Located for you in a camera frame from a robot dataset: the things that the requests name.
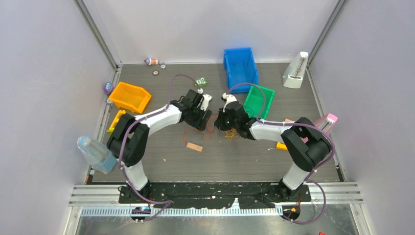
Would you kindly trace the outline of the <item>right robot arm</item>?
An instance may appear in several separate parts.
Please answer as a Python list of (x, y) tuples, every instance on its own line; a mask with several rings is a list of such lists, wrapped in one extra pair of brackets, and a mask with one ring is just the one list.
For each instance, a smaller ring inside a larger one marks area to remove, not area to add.
[(314, 170), (328, 160), (327, 156), (332, 157), (335, 153), (331, 137), (309, 119), (301, 117), (294, 122), (272, 122), (249, 117), (238, 101), (225, 101), (214, 125), (221, 131), (235, 129), (245, 139), (286, 145), (293, 164), (277, 186), (279, 195), (286, 201), (297, 197), (299, 188)]

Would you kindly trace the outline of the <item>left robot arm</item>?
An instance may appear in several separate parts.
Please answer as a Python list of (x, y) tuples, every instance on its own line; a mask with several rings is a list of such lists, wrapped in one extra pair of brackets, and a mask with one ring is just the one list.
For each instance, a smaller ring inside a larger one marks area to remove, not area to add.
[(181, 122), (204, 131), (212, 114), (208, 109), (211, 101), (212, 96), (203, 93), (202, 89), (190, 89), (186, 95), (155, 111), (138, 116), (123, 114), (120, 117), (106, 147), (118, 159), (132, 188), (131, 196), (137, 202), (146, 202), (150, 196), (150, 189), (146, 186), (149, 180), (142, 165), (148, 138), (165, 127)]

